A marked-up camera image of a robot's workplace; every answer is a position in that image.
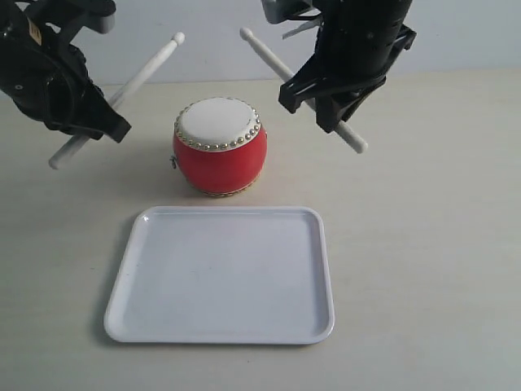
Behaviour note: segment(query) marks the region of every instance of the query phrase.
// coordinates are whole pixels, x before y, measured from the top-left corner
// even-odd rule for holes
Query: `drum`
[[[176,119],[177,165],[193,187],[210,196],[230,196],[252,185],[267,147],[259,114],[238,99],[205,99]]]

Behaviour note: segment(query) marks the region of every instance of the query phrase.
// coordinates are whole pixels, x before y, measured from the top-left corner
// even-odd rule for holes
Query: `white table surface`
[[[521,72],[394,77],[352,121],[357,155],[278,81],[146,86],[121,145],[63,143],[0,102],[1,390],[521,389]],[[269,131],[259,182],[192,191],[169,164],[195,100],[246,99]],[[324,218],[336,309],[305,348],[128,346],[103,313],[134,218],[154,205],[305,205]]]

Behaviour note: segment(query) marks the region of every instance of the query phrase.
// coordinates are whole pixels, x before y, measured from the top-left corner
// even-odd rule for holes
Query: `plastic tray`
[[[334,322],[322,220],[300,207],[148,209],[105,314],[148,343],[307,345]]]

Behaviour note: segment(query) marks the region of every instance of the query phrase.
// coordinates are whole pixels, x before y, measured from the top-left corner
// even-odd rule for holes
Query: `tray rim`
[[[327,303],[327,313],[328,313],[328,323],[324,330],[320,333],[318,333],[316,336],[311,336],[309,338],[303,338],[303,339],[294,339],[294,340],[286,340],[284,338],[277,339],[277,338],[266,338],[266,339],[241,339],[241,338],[210,338],[208,340],[206,339],[193,339],[193,338],[185,338],[185,339],[178,339],[175,340],[145,340],[143,338],[139,338],[136,340],[133,340],[132,338],[125,338],[124,336],[119,335],[118,331],[114,329],[112,326],[112,315],[114,311],[112,310],[115,302],[116,302],[116,296],[118,292],[118,287],[120,286],[120,280],[122,279],[122,275],[125,271],[125,265],[129,258],[129,252],[132,250],[134,237],[137,234],[139,226],[142,224],[144,217],[147,214],[155,213],[157,210],[161,209],[172,209],[172,211],[196,211],[196,210],[206,210],[210,211],[213,210],[218,213],[232,213],[234,211],[293,211],[293,212],[304,212],[309,213],[313,216],[313,218],[316,220],[318,224],[319,229],[319,236],[320,236],[320,246],[321,246],[321,262],[322,262],[322,268],[324,273],[324,286],[326,289],[326,303]],[[189,345],[314,345],[319,342],[322,342],[326,338],[328,338],[331,333],[333,332],[333,329],[335,328],[335,306],[333,302],[333,292],[331,287],[331,275],[330,275],[330,268],[329,268],[329,261],[327,257],[327,250],[326,250],[326,236],[325,236],[325,227],[324,227],[324,221],[322,220],[322,217],[320,214],[309,207],[306,206],[295,206],[295,205],[288,205],[288,206],[224,206],[224,205],[206,205],[206,206],[173,206],[173,205],[165,205],[165,206],[153,206],[148,209],[143,210],[134,220],[132,230],[130,232],[127,244],[125,246],[125,251],[123,253],[123,256],[121,258],[120,267],[117,272],[116,279],[114,281],[114,284],[112,285],[112,291],[110,298],[107,303],[107,307],[105,310],[105,314],[103,316],[103,327],[105,329],[105,332],[108,334],[110,338],[112,338],[116,342],[120,343],[126,343],[126,344],[155,344],[155,345],[176,345],[176,344],[189,344]]]

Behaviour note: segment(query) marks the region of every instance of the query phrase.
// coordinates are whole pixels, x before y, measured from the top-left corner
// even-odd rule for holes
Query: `white drumstick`
[[[250,29],[242,28],[240,34],[242,39],[250,44],[259,57],[272,68],[283,81],[288,81],[294,76],[294,73],[259,38],[255,37]],[[317,110],[313,99],[306,100],[305,102],[314,111]],[[344,121],[338,124],[335,128],[335,132],[358,153],[363,153],[369,146],[367,142]]]
[[[114,110],[136,93],[139,88],[147,81],[163,63],[169,59],[178,46],[185,41],[185,34],[176,33],[169,43],[163,46],[139,72],[137,72],[124,86],[122,86],[109,100],[108,103]],[[86,136],[72,136],[50,159],[49,166],[59,169],[60,166],[69,162],[74,155],[89,141]]]

